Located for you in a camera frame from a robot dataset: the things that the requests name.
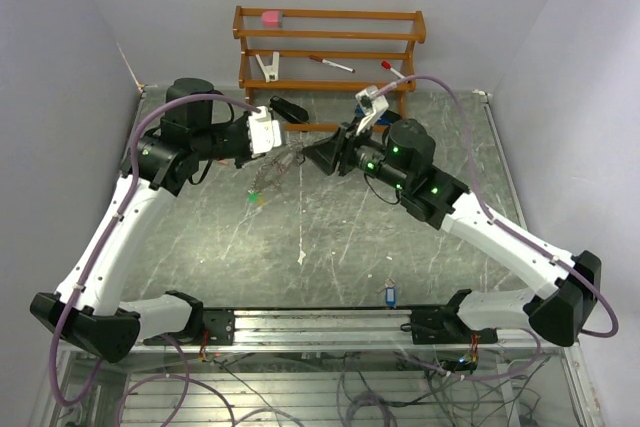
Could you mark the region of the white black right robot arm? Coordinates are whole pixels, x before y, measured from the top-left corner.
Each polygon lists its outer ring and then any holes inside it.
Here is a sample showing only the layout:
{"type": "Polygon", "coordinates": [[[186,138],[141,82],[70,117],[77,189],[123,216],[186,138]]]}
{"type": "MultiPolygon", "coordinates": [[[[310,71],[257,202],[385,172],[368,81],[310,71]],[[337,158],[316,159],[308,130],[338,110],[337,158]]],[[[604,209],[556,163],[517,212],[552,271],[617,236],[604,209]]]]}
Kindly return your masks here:
{"type": "Polygon", "coordinates": [[[482,205],[466,184],[434,165],[435,149],[426,129],[409,119],[392,124],[380,142],[344,125],[303,154],[326,175],[358,169],[392,187],[411,217],[473,245],[525,283],[514,291],[458,291],[440,320],[448,340],[527,329],[557,346],[573,345],[597,303],[600,259],[554,247],[482,205]]]}

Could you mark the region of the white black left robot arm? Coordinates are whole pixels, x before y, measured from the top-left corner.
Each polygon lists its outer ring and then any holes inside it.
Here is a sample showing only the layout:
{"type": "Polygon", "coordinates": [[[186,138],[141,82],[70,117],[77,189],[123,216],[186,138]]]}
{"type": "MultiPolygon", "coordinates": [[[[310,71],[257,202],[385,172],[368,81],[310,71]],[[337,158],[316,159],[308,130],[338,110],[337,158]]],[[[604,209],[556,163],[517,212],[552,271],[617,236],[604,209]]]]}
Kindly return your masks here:
{"type": "Polygon", "coordinates": [[[269,108],[225,96],[202,79],[176,80],[166,103],[132,132],[109,207],[82,256],[54,292],[31,302],[32,315],[53,334],[50,355],[67,342],[116,363],[137,343],[164,334],[182,344],[198,341],[206,329],[203,303],[176,290],[125,302],[130,271],[201,163],[242,167],[281,144],[269,108]]]}

